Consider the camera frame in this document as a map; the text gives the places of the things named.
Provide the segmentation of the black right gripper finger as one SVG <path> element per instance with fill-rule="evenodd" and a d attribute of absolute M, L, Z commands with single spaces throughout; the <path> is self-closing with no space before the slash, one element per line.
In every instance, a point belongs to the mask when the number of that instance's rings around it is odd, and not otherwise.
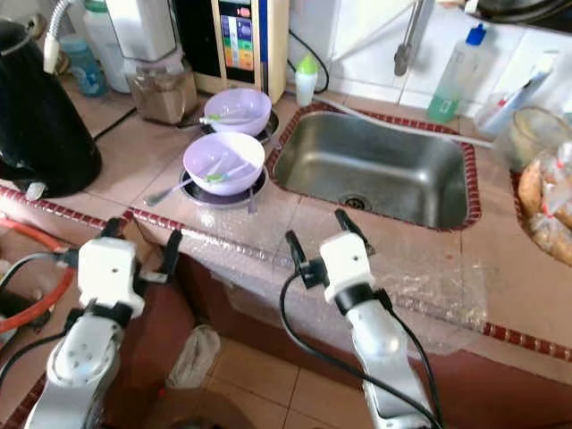
<path fill-rule="evenodd" d="M 310 273 L 309 257 L 304 254 L 301 241 L 294 230 L 286 231 L 283 234 L 286 244 L 289 245 L 290 258 L 293 261 L 295 273 L 307 275 Z"/>
<path fill-rule="evenodd" d="M 338 224 L 340 228 L 343 229 L 343 231 L 356 234 L 356 236 L 359 237 L 361 241 L 363 241 L 365 248 L 369 249 L 369 240 L 367 239 L 365 234 L 361 231 L 358 224 L 356 224 L 355 221 L 351 220 L 351 217 L 346 211 L 344 211 L 344 209 L 342 208 L 335 209 L 334 215 L 336 221 L 338 221 Z"/>

